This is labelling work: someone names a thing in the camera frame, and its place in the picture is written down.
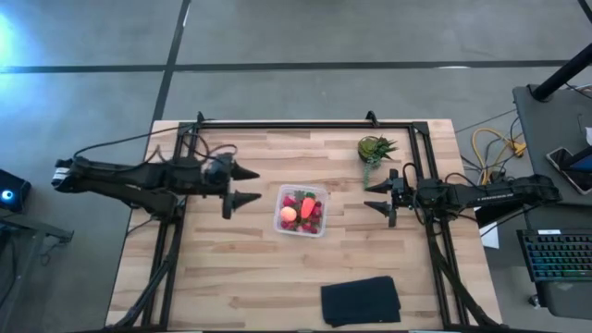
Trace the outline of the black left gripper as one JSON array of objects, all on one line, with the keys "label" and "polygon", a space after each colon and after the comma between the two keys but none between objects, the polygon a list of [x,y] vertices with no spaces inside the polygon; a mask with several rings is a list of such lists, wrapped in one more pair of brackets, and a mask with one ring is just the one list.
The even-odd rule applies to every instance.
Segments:
[{"label": "black left gripper", "polygon": [[232,154],[218,154],[214,157],[214,159],[219,159],[224,164],[226,178],[220,184],[205,184],[213,194],[217,194],[222,199],[222,217],[224,219],[230,219],[232,212],[236,211],[245,204],[254,202],[262,197],[260,193],[251,192],[234,191],[231,194],[229,192],[229,183],[231,179],[257,179],[260,177],[260,175],[254,171],[240,166],[237,162],[233,162]]}]

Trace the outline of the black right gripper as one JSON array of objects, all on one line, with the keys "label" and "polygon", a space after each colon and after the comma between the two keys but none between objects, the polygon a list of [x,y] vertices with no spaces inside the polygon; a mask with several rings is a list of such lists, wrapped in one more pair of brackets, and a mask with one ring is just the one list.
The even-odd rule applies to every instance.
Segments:
[{"label": "black right gripper", "polygon": [[389,178],[383,182],[368,186],[365,191],[375,193],[388,193],[390,191],[391,204],[388,202],[364,201],[364,205],[378,211],[384,217],[388,217],[388,226],[395,228],[397,226],[397,209],[407,207],[417,212],[418,204],[415,190],[409,185],[405,175],[400,176],[397,169],[392,168],[389,171]]}]

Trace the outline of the orange toy carrot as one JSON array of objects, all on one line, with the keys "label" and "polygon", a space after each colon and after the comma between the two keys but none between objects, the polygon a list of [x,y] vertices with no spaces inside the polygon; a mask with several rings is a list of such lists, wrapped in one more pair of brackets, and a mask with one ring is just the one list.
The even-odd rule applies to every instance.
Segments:
[{"label": "orange toy carrot", "polygon": [[306,192],[301,202],[301,218],[309,218],[315,209],[316,199],[313,192]]}]

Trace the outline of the clear plastic tupperware container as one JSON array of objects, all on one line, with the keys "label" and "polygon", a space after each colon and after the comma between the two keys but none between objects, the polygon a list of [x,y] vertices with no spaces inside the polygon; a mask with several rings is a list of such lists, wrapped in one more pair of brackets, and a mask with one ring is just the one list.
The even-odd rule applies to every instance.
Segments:
[{"label": "clear plastic tupperware container", "polygon": [[[301,206],[292,207],[297,210],[298,217],[294,222],[290,222],[289,229],[283,229],[280,226],[282,222],[279,211],[282,207],[282,200],[283,197],[291,192],[291,191],[304,191],[304,192],[313,192],[315,194],[315,199],[317,202],[321,202],[323,205],[323,214],[320,217],[312,217],[310,215],[309,218],[302,219],[301,218]],[[320,238],[324,235],[326,226],[327,226],[327,202],[329,199],[328,192],[319,187],[311,187],[311,186],[303,186],[303,185],[282,185],[279,188],[278,196],[277,196],[277,205],[275,210],[274,216],[274,227],[276,231],[279,233],[284,233],[293,236],[303,236],[308,238]],[[308,224],[314,224],[318,227],[318,233],[312,234],[309,233],[307,230]]]}]

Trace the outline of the succulent plant in black pot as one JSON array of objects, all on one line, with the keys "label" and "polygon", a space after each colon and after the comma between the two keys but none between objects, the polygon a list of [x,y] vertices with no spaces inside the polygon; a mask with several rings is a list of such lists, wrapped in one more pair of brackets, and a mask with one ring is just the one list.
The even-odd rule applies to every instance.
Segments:
[{"label": "succulent plant in black pot", "polygon": [[369,185],[371,173],[380,168],[382,160],[391,160],[389,154],[398,150],[395,143],[396,141],[388,140],[383,136],[365,136],[358,141],[357,153],[364,162],[364,188]]}]

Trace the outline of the dark blue folded cloth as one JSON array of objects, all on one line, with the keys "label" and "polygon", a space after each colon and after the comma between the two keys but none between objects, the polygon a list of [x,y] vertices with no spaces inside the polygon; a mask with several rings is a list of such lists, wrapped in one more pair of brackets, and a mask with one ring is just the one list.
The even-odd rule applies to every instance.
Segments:
[{"label": "dark blue folded cloth", "polygon": [[332,327],[401,321],[401,303],[392,277],[327,285],[320,293],[323,319]]}]

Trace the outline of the white paper sheet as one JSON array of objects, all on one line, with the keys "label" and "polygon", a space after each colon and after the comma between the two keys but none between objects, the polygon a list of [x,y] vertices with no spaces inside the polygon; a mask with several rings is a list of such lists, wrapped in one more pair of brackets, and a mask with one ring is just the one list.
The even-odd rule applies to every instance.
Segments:
[{"label": "white paper sheet", "polygon": [[485,248],[498,250],[500,240],[498,233],[498,223],[493,222],[479,229],[480,239]]}]

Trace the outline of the grey desk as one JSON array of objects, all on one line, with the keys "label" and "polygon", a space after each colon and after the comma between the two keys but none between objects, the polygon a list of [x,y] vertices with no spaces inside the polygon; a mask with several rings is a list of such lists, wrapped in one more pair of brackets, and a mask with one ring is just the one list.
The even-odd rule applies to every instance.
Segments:
[{"label": "grey desk", "polygon": [[577,154],[588,147],[586,128],[592,128],[592,100],[560,90],[547,102],[534,99],[527,86],[512,90],[533,171],[552,179],[563,203],[592,206],[592,192],[582,194],[549,162],[547,154],[563,147]]}]

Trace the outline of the backlit black keyboard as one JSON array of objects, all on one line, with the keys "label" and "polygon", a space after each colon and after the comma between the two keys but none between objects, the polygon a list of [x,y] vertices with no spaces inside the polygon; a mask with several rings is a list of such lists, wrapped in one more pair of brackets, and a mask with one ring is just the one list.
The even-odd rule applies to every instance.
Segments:
[{"label": "backlit black keyboard", "polygon": [[516,231],[531,280],[592,281],[592,228]]}]

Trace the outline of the smartphone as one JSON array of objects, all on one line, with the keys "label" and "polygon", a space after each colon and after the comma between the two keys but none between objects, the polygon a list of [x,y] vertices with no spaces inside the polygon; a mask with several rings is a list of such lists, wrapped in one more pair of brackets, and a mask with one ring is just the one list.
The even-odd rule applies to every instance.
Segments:
[{"label": "smartphone", "polygon": [[548,153],[546,158],[580,194],[592,192],[592,146],[577,154],[560,147]]}]

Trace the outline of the dark metal pole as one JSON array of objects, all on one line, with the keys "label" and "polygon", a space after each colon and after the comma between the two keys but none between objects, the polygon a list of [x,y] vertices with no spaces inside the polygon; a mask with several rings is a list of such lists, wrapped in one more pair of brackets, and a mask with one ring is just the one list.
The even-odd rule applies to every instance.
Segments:
[{"label": "dark metal pole", "polygon": [[531,96],[539,102],[547,102],[551,95],[559,90],[561,86],[566,85],[570,79],[577,76],[590,64],[592,64],[592,43],[560,67],[543,83],[535,88],[529,87]]}]

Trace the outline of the black box with blue light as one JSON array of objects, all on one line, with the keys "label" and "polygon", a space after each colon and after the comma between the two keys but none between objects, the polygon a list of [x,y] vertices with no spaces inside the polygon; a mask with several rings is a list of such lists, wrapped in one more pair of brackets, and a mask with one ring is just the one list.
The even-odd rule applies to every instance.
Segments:
[{"label": "black box with blue light", "polygon": [[0,208],[22,213],[30,190],[27,180],[0,169]]}]

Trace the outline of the black metal table frame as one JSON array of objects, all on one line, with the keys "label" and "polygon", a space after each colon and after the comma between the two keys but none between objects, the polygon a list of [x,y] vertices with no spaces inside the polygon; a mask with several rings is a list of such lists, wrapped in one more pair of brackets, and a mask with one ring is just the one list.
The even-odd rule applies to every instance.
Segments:
[{"label": "black metal table frame", "polygon": [[[167,326],[175,330],[323,330],[324,285],[390,276],[401,300],[397,330],[435,329],[441,309],[450,320],[468,319],[456,297],[438,297],[426,231],[401,209],[397,224],[369,207],[356,152],[365,136],[393,140],[395,152],[373,174],[420,166],[426,176],[458,182],[463,164],[451,122],[442,120],[214,121],[203,128],[212,145],[236,145],[237,162],[257,173],[235,188],[256,192],[231,219],[217,198],[191,197],[181,232],[177,273]],[[323,188],[327,228],[318,238],[275,228],[278,192],[284,184]]]}]

